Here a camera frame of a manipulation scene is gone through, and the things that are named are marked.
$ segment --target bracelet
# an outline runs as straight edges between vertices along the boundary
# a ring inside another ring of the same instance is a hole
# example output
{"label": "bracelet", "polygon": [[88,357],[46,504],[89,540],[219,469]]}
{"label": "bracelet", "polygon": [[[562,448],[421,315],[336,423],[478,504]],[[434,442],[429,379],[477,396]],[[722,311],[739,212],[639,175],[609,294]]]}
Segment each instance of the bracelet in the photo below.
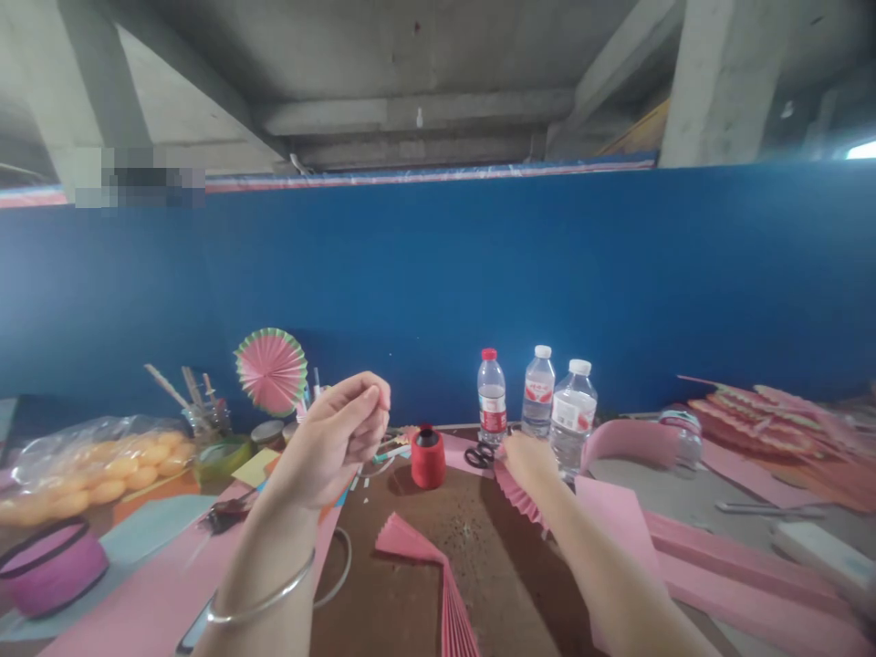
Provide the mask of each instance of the bracelet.
{"label": "bracelet", "polygon": [[215,594],[212,598],[210,598],[210,604],[207,605],[207,622],[216,623],[217,625],[230,625],[236,623],[247,622],[260,614],[262,611],[272,607],[277,604],[283,598],[285,598],[289,593],[291,593],[295,588],[300,584],[304,578],[310,572],[310,567],[313,566],[313,560],[317,555],[317,551],[314,549],[310,552],[310,558],[308,562],[301,567],[295,577],[289,580],[286,584],[283,585],[281,589],[278,589],[270,596],[256,604],[254,607],[251,607],[248,610],[243,610],[240,613],[232,614],[231,616],[219,616],[216,614],[213,609],[213,603],[216,600]]}

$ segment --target scissors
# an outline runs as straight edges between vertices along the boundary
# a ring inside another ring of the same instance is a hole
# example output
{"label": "scissors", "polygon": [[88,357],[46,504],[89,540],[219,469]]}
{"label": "scissors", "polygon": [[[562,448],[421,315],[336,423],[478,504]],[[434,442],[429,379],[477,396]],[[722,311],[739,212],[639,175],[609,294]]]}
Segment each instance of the scissors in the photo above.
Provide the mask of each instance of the scissors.
{"label": "scissors", "polygon": [[487,443],[478,443],[469,447],[463,454],[465,462],[478,470],[486,470],[495,461],[495,447]]}

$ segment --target pink basket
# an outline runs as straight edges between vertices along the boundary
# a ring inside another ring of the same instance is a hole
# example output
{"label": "pink basket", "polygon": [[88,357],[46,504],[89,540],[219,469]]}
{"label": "pink basket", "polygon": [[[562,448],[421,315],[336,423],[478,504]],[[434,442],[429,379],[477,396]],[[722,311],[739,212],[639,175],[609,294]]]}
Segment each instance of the pink basket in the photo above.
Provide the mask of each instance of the pink basket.
{"label": "pink basket", "polygon": [[23,615],[42,618],[88,593],[109,567],[88,521],[73,517],[46,527],[0,557],[0,585]]}

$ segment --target plastic bottle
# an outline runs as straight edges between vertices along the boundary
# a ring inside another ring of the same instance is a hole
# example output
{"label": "plastic bottle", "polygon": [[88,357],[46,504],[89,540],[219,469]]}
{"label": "plastic bottle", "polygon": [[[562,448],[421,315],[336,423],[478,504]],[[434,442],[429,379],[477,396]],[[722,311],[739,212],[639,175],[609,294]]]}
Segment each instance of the plastic bottle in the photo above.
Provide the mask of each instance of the plastic bottle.
{"label": "plastic bottle", "polygon": [[669,424],[681,429],[678,436],[678,454],[675,456],[675,474],[682,479],[696,477],[696,468],[703,458],[703,429],[696,415],[681,404],[663,409],[660,424]]}
{"label": "plastic bottle", "polygon": [[495,349],[484,349],[481,357],[484,362],[477,372],[477,395],[481,404],[480,439],[485,443],[499,445],[505,438],[508,425],[505,374],[495,359]]}
{"label": "plastic bottle", "polygon": [[568,376],[554,390],[550,414],[550,446],[557,455],[563,479],[573,482],[581,469],[581,449],[593,431],[597,394],[590,384],[590,363],[573,359]]}
{"label": "plastic bottle", "polygon": [[527,380],[523,390],[523,431],[538,438],[545,438],[550,429],[550,403],[554,398],[557,374],[550,364],[550,347],[538,345],[536,357],[527,367]]}

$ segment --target bottle cap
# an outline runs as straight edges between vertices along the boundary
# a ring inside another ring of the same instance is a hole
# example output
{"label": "bottle cap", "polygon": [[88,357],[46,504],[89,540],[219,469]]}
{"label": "bottle cap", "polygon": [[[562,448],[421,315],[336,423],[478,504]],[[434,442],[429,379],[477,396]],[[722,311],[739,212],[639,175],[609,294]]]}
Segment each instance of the bottle cap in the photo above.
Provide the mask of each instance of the bottle cap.
{"label": "bottle cap", "polygon": [[579,374],[580,376],[589,376],[590,375],[590,363],[588,360],[572,359],[568,362],[568,370],[572,374]]}

